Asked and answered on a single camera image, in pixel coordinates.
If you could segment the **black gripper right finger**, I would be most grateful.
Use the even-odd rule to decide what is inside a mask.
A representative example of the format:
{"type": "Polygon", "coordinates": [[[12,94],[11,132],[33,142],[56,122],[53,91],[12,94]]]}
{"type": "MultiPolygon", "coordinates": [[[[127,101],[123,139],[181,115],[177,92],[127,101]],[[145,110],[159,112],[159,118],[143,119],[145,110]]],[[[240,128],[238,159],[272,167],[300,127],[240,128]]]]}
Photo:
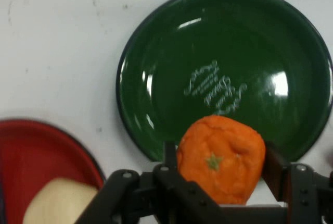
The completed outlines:
{"type": "Polygon", "coordinates": [[[265,148],[262,178],[275,199],[287,204],[284,223],[332,223],[332,173],[325,177],[289,162],[273,143],[265,148]]]}

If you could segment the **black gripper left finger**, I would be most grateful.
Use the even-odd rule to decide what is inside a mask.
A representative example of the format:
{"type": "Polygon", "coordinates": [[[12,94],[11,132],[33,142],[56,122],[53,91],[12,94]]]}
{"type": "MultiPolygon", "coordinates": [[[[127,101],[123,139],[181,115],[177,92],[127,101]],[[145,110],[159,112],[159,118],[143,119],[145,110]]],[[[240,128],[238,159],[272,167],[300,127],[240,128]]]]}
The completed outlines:
{"type": "Polygon", "coordinates": [[[175,145],[164,145],[164,162],[151,172],[113,172],[77,223],[224,223],[221,208],[194,182],[177,171],[175,145]]]}

